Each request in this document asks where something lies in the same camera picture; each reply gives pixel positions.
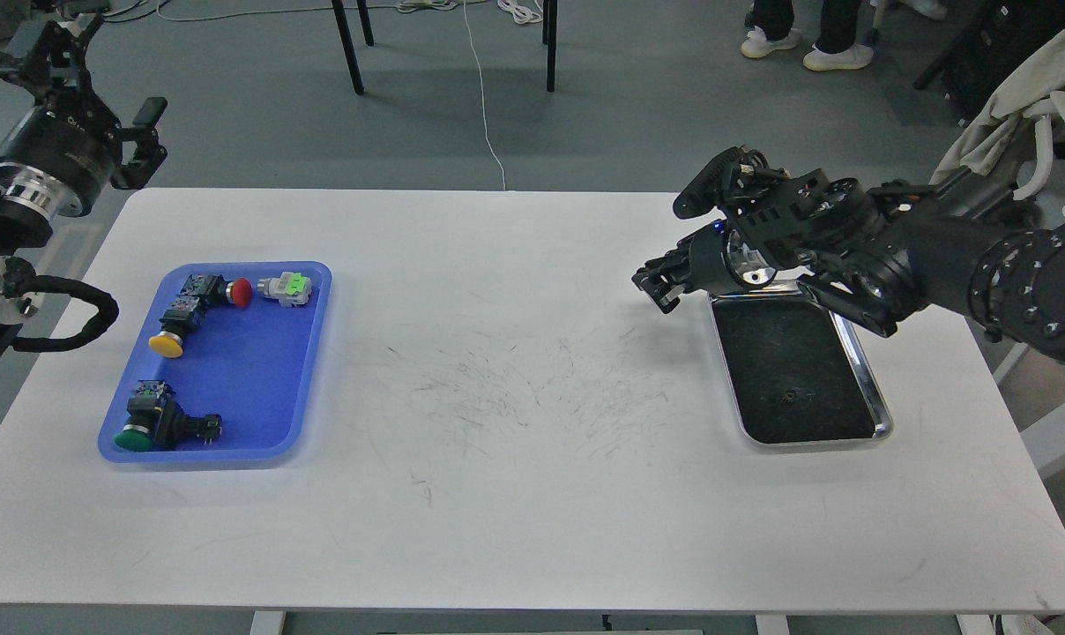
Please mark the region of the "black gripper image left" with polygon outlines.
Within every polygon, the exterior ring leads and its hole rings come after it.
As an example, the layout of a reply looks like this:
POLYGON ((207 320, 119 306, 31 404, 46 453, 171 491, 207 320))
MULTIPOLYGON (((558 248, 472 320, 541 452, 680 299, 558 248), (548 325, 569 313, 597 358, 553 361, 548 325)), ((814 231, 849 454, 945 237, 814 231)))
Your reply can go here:
POLYGON ((35 105, 45 109, 29 111, 1 142, 0 184, 20 176, 61 184, 69 196, 56 211, 66 217, 89 214, 109 178, 117 190, 145 188, 168 156, 155 129, 168 105, 165 97, 146 98, 130 126, 109 111, 114 125, 106 129, 106 139, 49 115, 72 114, 78 120, 105 116, 106 105, 93 89, 86 68, 86 49, 101 25, 102 18, 24 21, 0 51, 0 79, 27 89, 35 105), (121 161, 127 142, 135 144, 134 153, 121 161))

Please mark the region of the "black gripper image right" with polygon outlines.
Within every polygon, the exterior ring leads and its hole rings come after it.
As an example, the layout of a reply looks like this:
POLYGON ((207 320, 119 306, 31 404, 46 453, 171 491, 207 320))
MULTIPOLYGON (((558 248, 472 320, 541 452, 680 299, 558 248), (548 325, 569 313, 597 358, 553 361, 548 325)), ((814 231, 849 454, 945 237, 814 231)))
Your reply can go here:
POLYGON ((674 248, 650 258, 633 274, 633 284, 648 292, 663 314, 673 312, 682 295, 702 290, 711 295, 732 295, 771 284, 774 268, 759 250, 723 222, 711 222, 689 235, 689 248, 674 248))

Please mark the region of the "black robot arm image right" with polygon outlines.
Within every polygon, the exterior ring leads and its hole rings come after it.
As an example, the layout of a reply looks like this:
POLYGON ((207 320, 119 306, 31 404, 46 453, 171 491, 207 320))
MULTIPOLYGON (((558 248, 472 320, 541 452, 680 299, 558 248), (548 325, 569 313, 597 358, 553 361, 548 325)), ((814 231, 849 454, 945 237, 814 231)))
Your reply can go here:
POLYGON ((671 209, 719 219, 633 274, 661 312, 681 295, 753 292, 801 268, 812 302, 879 336, 935 305, 1065 367, 1065 222, 1041 228, 1036 206, 993 178, 965 168, 938 185, 868 189, 820 169, 794 176, 738 146, 671 209))

